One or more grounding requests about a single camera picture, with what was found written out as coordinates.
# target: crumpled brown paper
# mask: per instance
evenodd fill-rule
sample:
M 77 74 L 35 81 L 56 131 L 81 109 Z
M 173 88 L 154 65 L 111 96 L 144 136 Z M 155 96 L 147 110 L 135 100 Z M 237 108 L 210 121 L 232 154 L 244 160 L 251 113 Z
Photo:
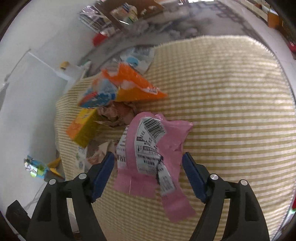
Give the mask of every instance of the crumpled brown paper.
M 101 163 L 107 152 L 110 151 L 115 155 L 116 143 L 113 140 L 99 145 L 99 149 L 93 154 L 92 157 L 87 159 L 91 165 Z
M 97 122 L 110 127 L 127 126 L 136 116 L 136 108 L 132 103 L 113 101 L 107 107 L 97 107 L 97 111 L 99 115 L 106 119 Z

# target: yellow box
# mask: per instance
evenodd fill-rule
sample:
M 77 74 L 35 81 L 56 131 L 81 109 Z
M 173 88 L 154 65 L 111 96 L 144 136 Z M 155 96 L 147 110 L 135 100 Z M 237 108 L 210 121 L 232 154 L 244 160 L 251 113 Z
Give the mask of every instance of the yellow box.
M 66 133 L 72 141 L 85 148 L 98 130 L 100 117 L 96 109 L 82 109 Z

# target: silver screw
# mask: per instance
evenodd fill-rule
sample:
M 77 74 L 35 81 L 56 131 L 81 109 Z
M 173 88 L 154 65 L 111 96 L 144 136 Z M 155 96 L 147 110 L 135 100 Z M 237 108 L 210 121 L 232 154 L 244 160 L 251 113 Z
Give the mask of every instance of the silver screw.
M 216 174 L 212 174 L 212 175 L 210 175 L 210 177 L 211 177 L 211 179 L 213 179 L 213 180 L 217 180 L 217 179 L 218 179 L 218 176 L 217 176 Z
M 54 185 L 56 183 L 56 180 L 55 179 L 50 179 L 48 183 L 49 183 L 49 185 Z
M 241 180 L 241 184 L 246 186 L 246 185 L 248 185 L 248 182 L 246 180 Z
M 85 173 L 81 173 L 79 176 L 78 176 L 79 179 L 83 180 L 83 179 L 86 179 L 86 174 Z

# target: red object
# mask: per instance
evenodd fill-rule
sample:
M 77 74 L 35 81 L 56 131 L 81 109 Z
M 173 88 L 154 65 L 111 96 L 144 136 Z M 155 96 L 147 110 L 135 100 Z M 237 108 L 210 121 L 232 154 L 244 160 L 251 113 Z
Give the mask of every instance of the red object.
M 291 52 L 296 53 L 296 44 L 294 44 L 293 42 L 288 42 L 288 47 Z
M 292 205 L 292 209 L 293 209 L 293 210 L 296 209 L 296 198 L 295 198 L 294 203 L 293 203 L 293 205 Z
M 107 39 L 108 37 L 98 33 L 94 38 L 93 38 L 93 44 L 94 46 L 98 46 L 100 43 L 102 43 L 105 39 Z

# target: striped rug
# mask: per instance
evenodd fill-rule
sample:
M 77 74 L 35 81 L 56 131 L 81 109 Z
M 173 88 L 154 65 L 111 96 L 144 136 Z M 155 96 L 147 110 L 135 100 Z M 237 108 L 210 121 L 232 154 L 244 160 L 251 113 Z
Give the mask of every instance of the striped rug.
M 287 213 L 296 178 L 295 103 L 274 55 L 248 37 L 199 37 L 156 47 L 145 77 L 169 97 L 139 102 L 138 109 L 193 122 L 184 152 L 224 180 L 248 180 L 272 238 Z M 65 131 L 79 112 L 79 92 L 90 82 L 79 81 L 57 103 L 57 142 L 68 180 L 81 171 L 75 162 L 77 145 Z M 119 140 L 122 132 L 104 128 L 99 139 Z M 179 223 L 165 216 L 159 191 L 156 199 L 128 196 L 112 189 L 115 178 L 113 170 L 93 204 L 108 240 L 189 240 L 204 205 L 183 169 L 179 182 L 197 215 Z M 228 207 L 225 201 L 216 240 L 223 235 Z

